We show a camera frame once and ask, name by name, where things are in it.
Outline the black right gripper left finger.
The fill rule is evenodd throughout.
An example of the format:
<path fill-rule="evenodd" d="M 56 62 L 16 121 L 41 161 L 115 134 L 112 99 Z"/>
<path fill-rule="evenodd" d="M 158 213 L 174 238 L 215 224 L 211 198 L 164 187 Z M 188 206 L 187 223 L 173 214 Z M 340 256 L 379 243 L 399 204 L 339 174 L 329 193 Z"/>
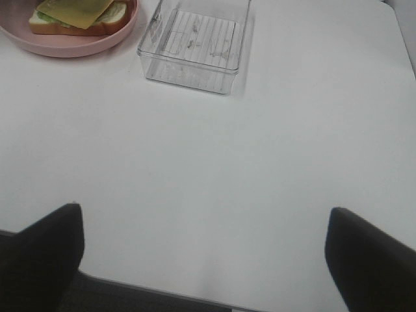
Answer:
<path fill-rule="evenodd" d="M 1 244 L 1 310 L 56 311 L 85 250 L 83 216 L 68 203 Z"/>

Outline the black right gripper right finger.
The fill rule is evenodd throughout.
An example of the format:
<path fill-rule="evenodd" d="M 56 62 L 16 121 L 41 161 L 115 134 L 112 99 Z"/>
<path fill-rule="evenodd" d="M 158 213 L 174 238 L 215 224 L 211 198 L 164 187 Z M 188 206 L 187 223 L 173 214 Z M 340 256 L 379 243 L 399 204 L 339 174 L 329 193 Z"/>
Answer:
<path fill-rule="evenodd" d="M 415 310 L 415 250 L 359 215 L 331 210 L 324 255 L 349 311 Z"/>

